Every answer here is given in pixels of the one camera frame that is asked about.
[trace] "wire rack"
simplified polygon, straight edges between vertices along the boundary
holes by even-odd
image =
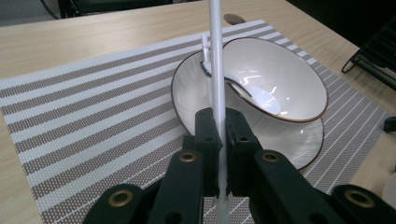
[[[346,70],[349,63],[353,65]],[[355,65],[396,90],[396,14],[349,59],[343,72]]]

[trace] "placemat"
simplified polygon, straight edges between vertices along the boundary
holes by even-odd
[[[223,29],[224,42],[254,36],[284,46],[323,80],[329,106],[318,157],[302,174],[329,193],[354,175],[387,114],[265,21]],[[106,189],[161,178],[187,134],[170,84],[201,34],[70,63],[0,82],[0,106],[44,223],[80,223]],[[205,199],[205,223],[215,223]],[[232,223],[253,223],[248,199],[230,197]]]

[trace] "white rod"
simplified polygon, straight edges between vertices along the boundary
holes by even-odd
[[[210,46],[212,61],[212,102],[213,118],[218,128],[223,147],[219,153],[219,197],[216,203],[217,223],[230,223],[229,203],[226,194],[227,188],[227,151],[225,133],[225,96],[224,75],[222,60],[222,27],[221,27],[221,0],[209,0],[210,12]]]

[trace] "black wire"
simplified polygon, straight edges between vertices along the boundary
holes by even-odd
[[[59,18],[57,16],[55,16],[55,14],[53,14],[53,12],[50,10],[50,8],[47,6],[47,4],[44,2],[44,0],[40,0],[41,3],[43,4],[43,7],[47,10],[47,12],[51,15],[51,17],[55,20],[59,20]]]

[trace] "table surface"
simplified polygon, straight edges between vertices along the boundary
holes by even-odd
[[[286,1],[223,0],[222,14],[265,20],[392,116],[396,91],[342,66],[358,48]],[[0,78],[209,30],[208,2],[151,7],[90,17],[0,28]],[[4,118],[0,119],[0,223],[42,223]],[[396,133],[384,133],[351,184],[381,195],[394,173]]]

